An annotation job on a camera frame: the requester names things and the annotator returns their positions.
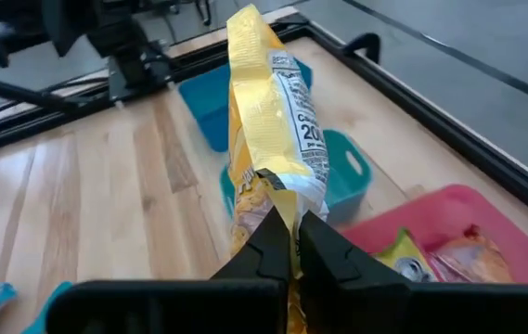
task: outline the teal plastic bin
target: teal plastic bin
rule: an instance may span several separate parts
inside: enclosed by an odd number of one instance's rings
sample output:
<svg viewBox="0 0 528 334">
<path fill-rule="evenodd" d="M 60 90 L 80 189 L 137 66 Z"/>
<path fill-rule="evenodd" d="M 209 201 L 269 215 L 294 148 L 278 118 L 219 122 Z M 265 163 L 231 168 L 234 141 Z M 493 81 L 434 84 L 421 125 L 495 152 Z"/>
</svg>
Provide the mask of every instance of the teal plastic bin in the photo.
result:
<svg viewBox="0 0 528 334">
<path fill-rule="evenodd" d="M 348 223 L 358 212 L 361 200 L 367 193 L 372 172 L 368 162 L 356 144 L 346 135 L 335 130 L 324 130 L 329 156 L 328 190 L 326 203 L 329 208 L 328 223 Z M 352 155 L 354 163 L 348 160 Z M 220 188 L 226 210 L 232 215 L 235 208 L 235 187 L 233 186 L 227 166 L 220 174 Z"/>
</svg>

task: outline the black metal frame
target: black metal frame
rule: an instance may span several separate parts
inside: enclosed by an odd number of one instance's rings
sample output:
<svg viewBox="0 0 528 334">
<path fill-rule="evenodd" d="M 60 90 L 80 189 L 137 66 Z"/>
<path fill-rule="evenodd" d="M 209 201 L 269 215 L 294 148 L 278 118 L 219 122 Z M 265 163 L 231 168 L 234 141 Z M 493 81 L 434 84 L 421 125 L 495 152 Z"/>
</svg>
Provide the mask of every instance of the black metal frame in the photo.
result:
<svg viewBox="0 0 528 334">
<path fill-rule="evenodd" d="M 368 48 L 369 45 L 355 45 L 355 43 L 360 43 L 356 40 L 352 44 L 344 46 L 298 13 L 278 20 L 272 24 L 272 28 L 284 43 L 303 37 L 314 40 L 351 71 L 373 85 L 402 110 L 437 135 L 449 147 L 528 206 L 527 171 L 496 148 L 484 143 L 482 139 L 469 132 L 461 124 L 444 115 L 430 103 L 394 81 L 368 60 L 368 58 L 379 58 L 377 52 L 379 38 L 365 39 L 368 43 L 377 43 L 370 48 Z M 360 46 L 367 46 L 368 58 L 360 58 L 353 52 Z M 225 64 L 227 59 L 227 41 L 189 52 L 173 58 L 174 66 L 171 67 L 171 80 L 180 83 L 185 79 Z M 164 88 L 166 88 L 166 83 L 159 83 L 129 98 L 140 98 Z M 77 109 L 55 111 L 35 108 L 0 120 L 0 147 L 91 115 L 113 105 L 109 98 L 109 85 L 107 83 L 90 88 L 73 97 L 74 100 L 77 99 L 76 97 L 80 97 L 87 102 L 81 104 Z"/>
</svg>

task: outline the blue plastic basket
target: blue plastic basket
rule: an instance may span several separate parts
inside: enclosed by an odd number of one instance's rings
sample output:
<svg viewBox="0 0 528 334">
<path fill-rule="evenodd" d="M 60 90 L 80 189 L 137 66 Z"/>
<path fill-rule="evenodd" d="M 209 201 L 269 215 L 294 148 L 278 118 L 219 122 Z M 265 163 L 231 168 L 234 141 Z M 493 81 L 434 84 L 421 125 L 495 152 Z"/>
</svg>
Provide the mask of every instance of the blue plastic basket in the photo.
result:
<svg viewBox="0 0 528 334">
<path fill-rule="evenodd" d="M 356 215 L 360 202 L 367 193 L 372 178 L 371 167 L 348 136 L 334 130 L 324 130 L 323 136 L 329 157 L 329 179 L 325 197 L 329 208 L 328 223 L 346 223 Z M 349 153 L 358 166 L 353 166 L 348 161 Z M 226 169 L 227 166 L 220 174 L 220 188 L 226 210 L 232 215 L 235 208 L 235 187 Z"/>
<path fill-rule="evenodd" d="M 311 88 L 313 73 L 297 60 L 307 87 Z M 185 80 L 179 93 L 198 122 L 210 147 L 216 152 L 228 149 L 228 82 L 230 68 L 225 65 Z"/>
</svg>

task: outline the wooden table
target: wooden table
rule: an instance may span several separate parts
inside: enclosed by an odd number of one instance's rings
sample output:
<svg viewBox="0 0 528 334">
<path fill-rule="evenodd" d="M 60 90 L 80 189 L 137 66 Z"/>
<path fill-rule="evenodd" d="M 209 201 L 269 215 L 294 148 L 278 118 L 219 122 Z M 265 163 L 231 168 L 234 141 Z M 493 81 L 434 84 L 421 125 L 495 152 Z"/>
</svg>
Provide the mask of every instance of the wooden table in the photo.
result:
<svg viewBox="0 0 528 334">
<path fill-rule="evenodd" d="M 287 7 L 268 19 L 293 12 Z M 213 32 L 172 56 L 225 38 Z M 528 208 L 308 39 L 288 44 L 313 69 L 319 123 L 372 162 L 357 219 L 440 187 L 480 191 L 528 235 Z M 0 332 L 28 326 L 63 280 L 206 278 L 229 256 L 230 218 L 211 151 L 174 87 L 0 149 L 0 282 L 19 299 Z"/>
</svg>

